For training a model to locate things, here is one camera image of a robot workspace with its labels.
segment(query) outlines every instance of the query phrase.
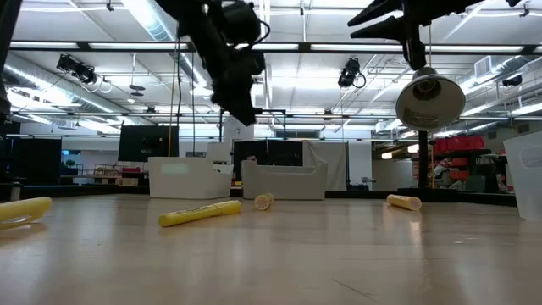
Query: ceiling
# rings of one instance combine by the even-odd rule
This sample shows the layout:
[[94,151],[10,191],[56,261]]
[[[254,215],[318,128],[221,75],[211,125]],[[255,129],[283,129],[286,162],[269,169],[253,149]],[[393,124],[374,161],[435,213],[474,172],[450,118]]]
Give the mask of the ceiling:
[[[105,9],[106,0],[47,0],[23,1],[14,40],[34,41],[118,41],[145,42],[152,37],[141,26],[123,2],[113,1],[115,10]],[[367,0],[306,0],[301,1],[305,16],[300,16],[298,0],[268,0],[255,2],[259,9],[270,3],[269,10],[261,15],[271,26],[266,42],[352,42],[349,37],[354,31],[346,22],[368,5]],[[530,14],[520,18],[526,4]],[[422,28],[422,40],[432,43],[475,43],[475,44],[539,44],[542,32],[542,2],[523,1],[515,8],[509,8],[505,0],[486,1],[476,14],[468,14],[478,5],[468,8],[464,15],[450,15],[437,19],[430,27]],[[91,8],[85,11],[62,11],[68,8]],[[167,28],[174,31],[175,21],[163,15]],[[384,40],[357,40],[356,42],[385,42]],[[36,69],[45,69],[62,77],[64,73],[56,68],[60,53],[13,51],[16,55]],[[142,112],[154,106],[158,112],[168,113],[173,100],[177,111],[181,96],[181,112],[191,111],[191,105],[200,113],[216,112],[218,107],[210,103],[209,97],[191,95],[191,83],[187,75],[182,75],[179,87],[174,83],[174,60],[167,53],[138,53],[132,80],[133,54],[131,53],[69,53],[85,64],[96,67],[96,72],[113,85],[108,93],[97,90],[94,94],[131,112]],[[193,61],[196,70],[205,74],[197,54],[186,54]],[[351,54],[316,53],[270,53],[266,54],[271,74],[270,108],[286,109],[292,113],[321,114],[324,108],[332,108],[334,113],[344,114],[395,114],[395,100],[402,87],[412,78],[412,72],[402,56],[360,54],[360,64],[368,63],[364,74],[367,85],[361,90],[341,92],[337,86],[340,70]],[[473,71],[474,63],[484,56],[456,55],[433,56],[430,60],[441,75],[453,80]],[[537,83],[540,72],[530,70],[525,81]],[[66,80],[75,83],[75,78],[64,75]],[[143,97],[129,103],[131,83],[144,86]],[[520,88],[502,89],[512,94]],[[255,106],[266,108],[263,85],[256,84],[252,95]],[[495,84],[481,86],[467,95],[466,109],[475,108],[497,97]],[[500,106],[485,111],[500,111]],[[169,118],[149,118],[153,123],[169,122]],[[292,123],[315,123],[322,120],[298,119]],[[377,120],[353,120],[352,125],[374,125]]]

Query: table surface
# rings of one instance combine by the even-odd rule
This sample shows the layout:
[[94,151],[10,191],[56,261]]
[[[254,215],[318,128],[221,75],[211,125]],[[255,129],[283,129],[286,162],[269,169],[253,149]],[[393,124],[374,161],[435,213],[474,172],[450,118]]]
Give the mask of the table surface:
[[276,202],[171,228],[158,215],[220,202],[54,199],[0,231],[2,304],[536,304],[542,225],[516,208],[383,200]]

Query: black monitor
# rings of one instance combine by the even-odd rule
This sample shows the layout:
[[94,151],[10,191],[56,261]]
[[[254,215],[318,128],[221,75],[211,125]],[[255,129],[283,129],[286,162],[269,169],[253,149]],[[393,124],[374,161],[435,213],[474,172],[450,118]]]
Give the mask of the black monitor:
[[119,161],[147,162],[149,157],[179,157],[179,127],[122,126],[120,130]]

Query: white curtain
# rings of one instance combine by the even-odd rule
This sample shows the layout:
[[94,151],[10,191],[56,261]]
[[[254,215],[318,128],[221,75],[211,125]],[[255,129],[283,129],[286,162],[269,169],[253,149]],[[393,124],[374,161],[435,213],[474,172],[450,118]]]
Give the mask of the white curtain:
[[346,144],[303,141],[303,166],[328,164],[326,191],[346,191]]

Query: yellow cylinder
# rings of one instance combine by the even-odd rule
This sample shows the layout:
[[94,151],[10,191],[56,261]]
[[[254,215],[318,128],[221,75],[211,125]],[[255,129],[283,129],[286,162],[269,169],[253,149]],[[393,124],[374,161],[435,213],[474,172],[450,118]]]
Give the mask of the yellow cylinder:
[[267,210],[274,202],[274,196],[271,193],[265,193],[254,199],[254,206],[260,210]]
[[39,219],[51,207],[51,198],[39,197],[0,203],[0,228],[28,224]]
[[422,208],[422,201],[417,197],[389,195],[386,201],[392,206],[406,208],[411,211],[419,211]]
[[205,219],[213,216],[237,214],[241,212],[241,202],[234,200],[211,204],[201,208],[160,215],[158,223],[162,227],[180,225],[189,221]]

